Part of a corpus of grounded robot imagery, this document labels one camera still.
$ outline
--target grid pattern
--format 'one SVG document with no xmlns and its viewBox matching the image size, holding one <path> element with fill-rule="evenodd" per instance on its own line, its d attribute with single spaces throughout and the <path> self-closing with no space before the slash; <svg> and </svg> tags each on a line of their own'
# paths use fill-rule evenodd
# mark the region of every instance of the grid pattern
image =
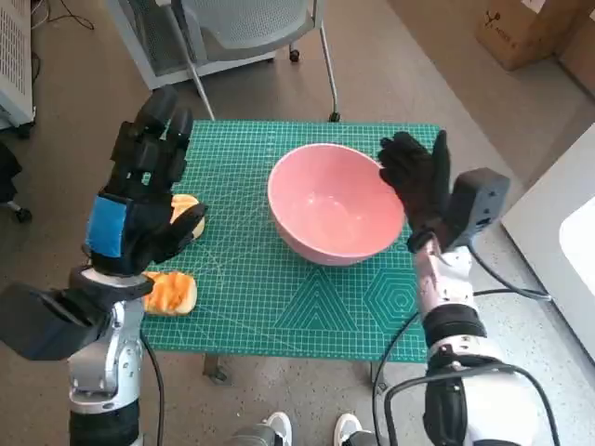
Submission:
<svg viewBox="0 0 595 446">
<path fill-rule="evenodd" d="M 184 70 L 186 62 L 163 9 L 154 0 L 119 0 L 155 75 Z"/>
<path fill-rule="evenodd" d="M 381 138 L 410 132 L 426 147 L 435 125 L 197 121 L 177 193 L 208 207 L 203 236 L 159 270 L 191 274 L 198 304 L 185 317 L 147 316 L 156 348 L 218 354 L 378 360 L 415 310 L 416 274 L 405 241 L 348 268 L 320 267 L 279 238 L 267 180 L 295 147 L 343 144 L 371 156 Z M 415 324 L 392 361 L 425 361 Z"/>
<path fill-rule="evenodd" d="M 6 6 L 0 6 L 0 74 L 22 95 L 27 94 L 26 60 L 31 57 L 25 50 L 26 42 L 27 36 L 21 24 L 9 13 Z"/>
<path fill-rule="evenodd" d="M 227 49 L 249 49 L 286 37 L 308 17 L 308 0 L 196 0 L 202 26 Z"/>
</svg>

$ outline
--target black cable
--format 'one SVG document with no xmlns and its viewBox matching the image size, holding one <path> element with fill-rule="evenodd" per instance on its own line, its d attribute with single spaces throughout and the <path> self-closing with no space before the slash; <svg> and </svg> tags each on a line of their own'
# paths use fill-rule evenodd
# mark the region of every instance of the black cable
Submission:
<svg viewBox="0 0 595 446">
<path fill-rule="evenodd" d="M 161 375 L 161 369 L 159 368 L 159 362 L 155 356 L 151 344 L 147 340 L 145 334 L 140 331 L 140 340 L 145 346 L 145 350 L 149 353 L 151 358 L 152 368 L 155 370 L 155 377 L 157 378 L 157 388 L 159 389 L 159 421 L 157 424 L 157 446 L 162 446 L 164 442 L 164 421 L 165 421 L 165 387 L 164 378 Z"/>
<path fill-rule="evenodd" d="M 376 372 L 376 376 L 374 378 L 374 384 L 372 387 L 372 418 L 374 419 L 374 433 L 376 434 L 376 442 L 378 446 L 380 443 L 380 425 L 378 424 L 378 414 L 377 414 L 377 390 L 378 390 L 378 380 L 382 375 L 382 371 L 384 370 L 384 366 L 386 365 L 387 361 L 389 360 L 390 354 L 394 349 L 394 346 L 397 345 L 399 339 L 403 337 L 407 329 L 411 326 L 411 324 L 417 319 L 419 313 L 416 311 L 413 313 L 407 321 L 399 328 L 395 336 L 390 341 L 387 350 L 385 351 L 384 355 L 382 356 L 382 360 L 380 361 L 380 365 L 378 365 L 378 370 Z"/>
<path fill-rule="evenodd" d="M 521 288 L 522 290 L 526 291 L 527 293 L 534 293 L 535 290 L 528 290 L 527 288 Z M 481 295 L 516 295 L 518 294 L 514 290 L 510 290 L 509 288 L 495 288 L 493 290 L 481 290 L 476 291 L 473 293 L 475 297 L 479 297 Z"/>
<path fill-rule="evenodd" d="M 551 300 L 551 295 L 549 295 L 546 292 L 519 288 L 519 287 L 513 285 L 512 283 L 508 282 L 506 279 L 504 279 L 502 276 L 500 276 L 497 272 L 495 272 L 492 268 L 490 268 L 490 266 L 488 264 L 486 264 L 483 261 L 483 259 L 480 257 L 480 255 L 477 254 L 477 251 L 475 251 L 475 248 L 473 247 L 472 243 L 469 243 L 467 245 L 467 248 L 469 249 L 469 252 L 473 256 L 473 258 L 477 261 L 477 263 L 479 263 L 480 266 L 483 269 L 485 269 L 485 272 L 487 272 L 490 276 L 492 276 L 492 278 L 494 278 L 496 281 L 502 283 L 504 286 L 509 288 L 513 293 L 516 293 L 517 295 L 522 295 L 523 297 L 527 297 L 527 298 L 533 299 L 533 300 L 540 300 L 540 301 L 550 301 Z"/>
<path fill-rule="evenodd" d="M 558 434 L 558 427 L 556 426 L 556 418 L 554 417 L 554 412 L 551 409 L 551 404 L 549 403 L 548 396 L 544 391 L 543 387 L 539 384 L 539 382 L 526 370 L 516 365 L 511 364 L 503 364 L 503 363 L 494 363 L 483 365 L 481 367 L 474 367 L 472 369 L 461 370 L 461 371 L 454 371 L 454 372 L 446 372 L 442 374 L 432 374 L 429 376 L 423 376 L 421 378 L 409 379 L 407 381 L 402 382 L 401 384 L 391 387 L 387 393 L 386 398 L 384 399 L 384 413 L 387 418 L 387 428 L 389 430 L 389 441 L 390 446 L 398 446 L 399 441 L 397 440 L 397 431 L 394 426 L 394 420 L 392 419 L 392 408 L 391 402 L 394 396 L 407 390 L 410 387 L 419 386 L 422 384 L 427 384 L 436 381 L 443 381 L 445 379 L 455 379 L 455 378 L 470 378 L 472 376 L 477 376 L 479 374 L 489 374 L 493 372 L 514 372 L 516 374 L 521 374 L 525 378 L 527 378 L 543 402 L 543 405 L 546 409 L 546 414 L 548 415 L 549 421 L 549 429 L 551 430 L 551 438 L 555 446 L 560 446 L 560 436 Z"/>
<path fill-rule="evenodd" d="M 39 55 L 32 51 L 31 52 L 31 65 L 33 66 L 33 61 L 37 60 L 37 69 L 34 71 L 33 74 L 33 78 L 32 78 L 32 84 L 35 84 L 35 81 L 37 80 L 37 78 L 39 77 L 39 73 L 41 72 L 41 58 L 39 57 Z"/>
<path fill-rule="evenodd" d="M 68 14 L 64 14 L 61 16 L 57 16 L 55 18 L 50 18 L 47 19 L 47 23 L 51 22 L 51 21 L 58 21 L 58 20 L 62 20 L 62 19 L 74 19 L 79 25 L 81 25 L 83 28 L 87 28 L 90 31 L 95 30 L 95 24 L 83 17 L 83 16 L 79 16 L 74 14 L 71 9 L 66 5 L 66 3 L 64 3 L 64 0 L 59 0 L 62 3 L 62 6 L 64 7 L 64 9 L 66 9 L 66 11 L 68 11 Z"/>
</svg>

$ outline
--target green cutting mat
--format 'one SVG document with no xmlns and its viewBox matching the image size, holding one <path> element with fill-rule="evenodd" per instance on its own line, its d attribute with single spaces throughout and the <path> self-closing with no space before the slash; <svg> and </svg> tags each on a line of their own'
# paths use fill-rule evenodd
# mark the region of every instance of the green cutting mat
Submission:
<svg viewBox="0 0 595 446">
<path fill-rule="evenodd" d="M 219 354 L 378 360 L 416 309 L 416 275 L 405 230 L 388 251 L 348 268 L 319 267 L 277 236 L 267 179 L 303 144 L 334 142 L 376 156 L 378 142 L 405 130 L 427 147 L 435 125 L 197 121 L 178 193 L 205 202 L 203 236 L 159 266 L 194 276 L 198 305 L 187 317 L 147 316 L 160 349 Z M 425 361 L 416 324 L 393 361 Z"/>
</svg>

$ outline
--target cardboard box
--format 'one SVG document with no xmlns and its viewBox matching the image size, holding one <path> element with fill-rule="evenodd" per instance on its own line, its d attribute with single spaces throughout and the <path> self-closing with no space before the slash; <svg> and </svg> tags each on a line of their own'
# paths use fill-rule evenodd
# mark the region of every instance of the cardboard box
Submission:
<svg viewBox="0 0 595 446">
<path fill-rule="evenodd" d="M 476 37 L 507 70 L 553 54 L 595 0 L 488 0 Z"/>
<path fill-rule="evenodd" d="M 595 95 L 595 12 L 582 20 L 560 55 L 560 62 Z"/>
</svg>

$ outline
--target triangle pattern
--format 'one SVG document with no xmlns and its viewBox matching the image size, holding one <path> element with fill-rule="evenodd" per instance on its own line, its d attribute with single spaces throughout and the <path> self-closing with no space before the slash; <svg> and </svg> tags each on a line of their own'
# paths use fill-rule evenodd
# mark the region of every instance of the triangle pattern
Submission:
<svg viewBox="0 0 595 446">
<path fill-rule="evenodd" d="M 357 331 L 337 290 L 321 269 L 313 269 L 308 275 L 275 328 Z"/>
</svg>

